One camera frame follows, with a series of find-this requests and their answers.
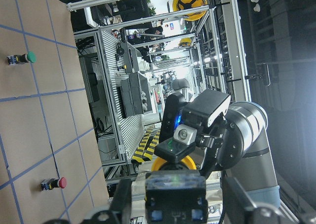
tan surface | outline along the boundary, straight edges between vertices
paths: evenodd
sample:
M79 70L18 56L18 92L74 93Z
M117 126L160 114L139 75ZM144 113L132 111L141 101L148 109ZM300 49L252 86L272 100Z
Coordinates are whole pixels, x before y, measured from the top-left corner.
M20 32L16 1L0 0L2 223L19 224L20 214L25 224L42 224L59 217L68 219L68 216L76 224L93 208L92 200L97 206L107 203L106 183L91 131L93 124L86 93L82 90L77 50L67 46L75 45L70 13L58 0L47 2L57 42L46 0L18 0L26 43L37 56L33 74L29 63L7 64L6 56L24 54L27 47ZM66 91L65 81L67 89L78 91ZM58 173L67 178L68 185L63 190L41 191L41 181L58 178L53 155Z

person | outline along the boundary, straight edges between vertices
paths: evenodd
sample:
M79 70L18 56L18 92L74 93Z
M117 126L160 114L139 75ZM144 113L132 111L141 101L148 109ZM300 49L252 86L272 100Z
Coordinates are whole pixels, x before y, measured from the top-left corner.
M145 30L145 34L152 34L152 35L160 35L163 32L163 27L152 27L147 30Z

